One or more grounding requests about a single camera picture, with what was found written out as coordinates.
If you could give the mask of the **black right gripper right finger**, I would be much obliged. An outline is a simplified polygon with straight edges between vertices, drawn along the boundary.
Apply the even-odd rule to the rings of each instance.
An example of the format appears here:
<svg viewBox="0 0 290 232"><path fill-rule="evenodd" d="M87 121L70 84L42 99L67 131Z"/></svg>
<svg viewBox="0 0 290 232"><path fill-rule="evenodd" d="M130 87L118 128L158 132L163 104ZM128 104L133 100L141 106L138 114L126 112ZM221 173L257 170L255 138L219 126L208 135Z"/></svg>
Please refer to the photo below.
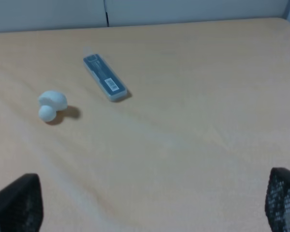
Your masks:
<svg viewBox="0 0 290 232"><path fill-rule="evenodd" d="M269 176L265 214L273 232L290 232L290 170L272 168Z"/></svg>

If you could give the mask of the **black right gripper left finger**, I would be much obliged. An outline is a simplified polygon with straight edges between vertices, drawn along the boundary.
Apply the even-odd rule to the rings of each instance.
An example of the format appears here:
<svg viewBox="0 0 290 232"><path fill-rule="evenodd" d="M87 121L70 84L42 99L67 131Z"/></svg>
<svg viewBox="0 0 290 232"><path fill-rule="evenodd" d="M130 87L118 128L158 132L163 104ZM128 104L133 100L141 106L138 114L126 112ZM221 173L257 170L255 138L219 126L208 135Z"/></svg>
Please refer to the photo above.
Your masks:
<svg viewBox="0 0 290 232"><path fill-rule="evenodd" d="M24 174L0 191L0 232L38 232L43 209L37 174Z"/></svg>

